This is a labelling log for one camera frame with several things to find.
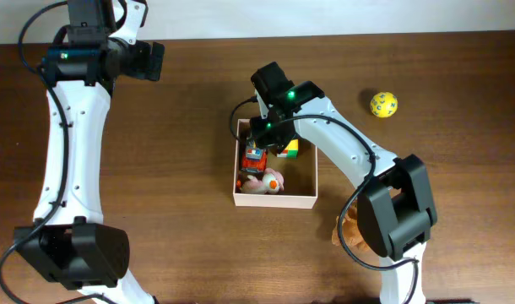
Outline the pink white toy duck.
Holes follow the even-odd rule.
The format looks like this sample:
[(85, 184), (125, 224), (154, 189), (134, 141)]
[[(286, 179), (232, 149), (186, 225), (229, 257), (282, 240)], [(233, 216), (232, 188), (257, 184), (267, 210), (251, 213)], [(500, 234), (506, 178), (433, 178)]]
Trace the pink white toy duck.
[(261, 178), (242, 172), (236, 181), (236, 188), (245, 194), (277, 194), (284, 190), (284, 183), (280, 172), (266, 168)]

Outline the colourful puzzle cube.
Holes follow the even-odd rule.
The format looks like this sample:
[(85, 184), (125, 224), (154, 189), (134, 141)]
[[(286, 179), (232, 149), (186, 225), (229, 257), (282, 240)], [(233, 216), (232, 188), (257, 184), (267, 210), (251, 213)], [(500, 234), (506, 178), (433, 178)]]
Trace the colourful puzzle cube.
[(276, 153), (279, 158), (295, 159), (299, 152), (299, 140), (293, 139), (289, 144), (280, 152)]

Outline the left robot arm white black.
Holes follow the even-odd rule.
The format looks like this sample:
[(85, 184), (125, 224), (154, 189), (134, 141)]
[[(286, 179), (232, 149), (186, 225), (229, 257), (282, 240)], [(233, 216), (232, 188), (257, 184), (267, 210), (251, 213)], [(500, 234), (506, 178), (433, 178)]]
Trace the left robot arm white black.
[(32, 225), (15, 229), (12, 250), (80, 300), (152, 303), (129, 268), (127, 233), (104, 222), (100, 154), (117, 78), (158, 80), (165, 48), (137, 37), (149, 10), (144, 1), (64, 6), (69, 22), (35, 68), (50, 111), (43, 189)]

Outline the red grey toy truck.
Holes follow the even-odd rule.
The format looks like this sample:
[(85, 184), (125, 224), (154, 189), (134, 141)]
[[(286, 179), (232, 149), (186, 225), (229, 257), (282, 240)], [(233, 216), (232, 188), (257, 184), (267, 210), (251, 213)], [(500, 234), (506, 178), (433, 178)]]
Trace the red grey toy truck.
[(252, 174), (263, 173), (267, 165), (267, 155), (266, 149), (260, 149), (254, 141), (248, 141), (241, 157), (240, 170)]

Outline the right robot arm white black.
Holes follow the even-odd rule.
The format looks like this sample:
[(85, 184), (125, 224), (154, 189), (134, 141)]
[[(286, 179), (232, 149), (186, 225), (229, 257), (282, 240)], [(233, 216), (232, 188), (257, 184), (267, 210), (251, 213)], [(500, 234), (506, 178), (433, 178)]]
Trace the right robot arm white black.
[(372, 265), (358, 258), (339, 225), (341, 247), (359, 265), (380, 272), (382, 303), (424, 303), (422, 257), (437, 212), (428, 172), (416, 155), (399, 158), (349, 123), (313, 82), (294, 84), (276, 62), (251, 77), (260, 107), (252, 140), (261, 149), (284, 148), (303, 138), (320, 149), (348, 178), (355, 192), (338, 222), (356, 207), (357, 227), (379, 257)]

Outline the yellow ball with blue letters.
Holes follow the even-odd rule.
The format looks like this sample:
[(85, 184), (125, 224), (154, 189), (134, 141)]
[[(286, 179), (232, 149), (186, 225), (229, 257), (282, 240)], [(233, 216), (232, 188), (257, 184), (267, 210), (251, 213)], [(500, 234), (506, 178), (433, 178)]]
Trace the yellow ball with blue letters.
[(387, 118), (398, 110), (398, 99), (390, 92), (379, 92), (372, 97), (370, 108), (374, 116)]

